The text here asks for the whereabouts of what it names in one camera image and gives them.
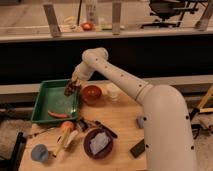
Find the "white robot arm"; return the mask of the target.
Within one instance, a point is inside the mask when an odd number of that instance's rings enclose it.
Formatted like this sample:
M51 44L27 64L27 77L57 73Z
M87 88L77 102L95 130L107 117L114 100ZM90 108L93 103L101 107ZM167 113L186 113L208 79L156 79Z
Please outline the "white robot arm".
M102 47L82 53L74 76L87 81L95 71L142 106L148 171L199 171L187 104L176 88L152 85L110 64Z

